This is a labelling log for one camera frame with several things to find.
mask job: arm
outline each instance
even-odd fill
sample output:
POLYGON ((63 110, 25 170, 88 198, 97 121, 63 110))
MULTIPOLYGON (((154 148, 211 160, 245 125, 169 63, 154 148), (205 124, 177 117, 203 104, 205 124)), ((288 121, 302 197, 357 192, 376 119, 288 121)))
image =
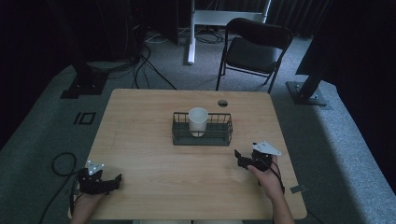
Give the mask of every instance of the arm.
MULTIPOLYGON (((273 168, 273 170, 275 171, 278 171, 278 174, 280 175, 279 170, 274 165, 274 163, 277 163, 276 156, 273 156, 273 163, 271 164, 271 168, 273 168)), ((249 165, 247 168, 259 179, 260 184, 265 191, 265 194, 271 200, 271 203, 273 205, 275 224, 294 223, 294 219, 291 215, 289 205, 286 202, 279 180, 277 179, 275 174, 273 174, 273 172, 269 169, 265 172, 262 172, 251 165, 249 165)))
POLYGON ((70 224, 85 224, 90 220, 97 205, 105 194, 82 194, 77 200, 70 224))

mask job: black wire basket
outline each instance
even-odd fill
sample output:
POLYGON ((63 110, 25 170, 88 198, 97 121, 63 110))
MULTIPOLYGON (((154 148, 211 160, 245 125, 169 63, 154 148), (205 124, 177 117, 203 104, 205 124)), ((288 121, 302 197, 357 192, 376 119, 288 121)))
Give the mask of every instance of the black wire basket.
POLYGON ((229 146, 233 133, 231 114, 208 113, 204 132, 190 132, 189 113, 175 112, 172 139, 175 146, 229 146))

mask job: white cup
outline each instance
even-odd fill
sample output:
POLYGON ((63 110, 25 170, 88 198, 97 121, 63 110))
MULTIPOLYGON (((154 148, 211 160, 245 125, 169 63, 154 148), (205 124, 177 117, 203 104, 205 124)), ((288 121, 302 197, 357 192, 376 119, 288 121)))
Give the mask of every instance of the white cup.
POLYGON ((195 107, 189 112, 190 133, 194 137, 201 137, 206 130, 206 121, 209 117, 207 111, 201 107, 195 107))

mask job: wooden tabletop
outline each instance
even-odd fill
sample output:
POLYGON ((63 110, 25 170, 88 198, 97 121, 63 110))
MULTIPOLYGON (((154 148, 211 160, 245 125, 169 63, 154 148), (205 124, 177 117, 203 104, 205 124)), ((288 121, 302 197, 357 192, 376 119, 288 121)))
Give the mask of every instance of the wooden tabletop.
POLYGON ((272 206, 257 179, 238 167, 233 150, 250 157, 252 143, 282 152, 278 165, 294 218, 306 216, 269 94, 244 91, 114 90, 89 160, 105 165, 103 180, 122 174, 93 219, 271 219, 272 206), (219 100, 228 102, 226 107, 219 100), (228 147, 174 146, 174 112, 203 107, 231 113, 228 147))

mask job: person's right hand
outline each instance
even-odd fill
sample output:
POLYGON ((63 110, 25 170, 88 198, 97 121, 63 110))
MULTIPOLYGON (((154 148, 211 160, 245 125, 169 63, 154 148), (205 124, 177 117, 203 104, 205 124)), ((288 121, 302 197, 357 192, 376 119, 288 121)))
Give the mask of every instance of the person's right hand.
MULTIPOLYGON (((273 156, 271 168, 276 171, 277 174, 280 176, 280 172, 276 167, 276 164, 277 156, 273 156)), ((271 201, 278 199, 279 197, 283 197, 283 191, 280 182, 276 175, 270 169, 263 172, 252 165, 249 165, 247 168, 259 179, 260 184, 264 188, 265 194, 271 201)))

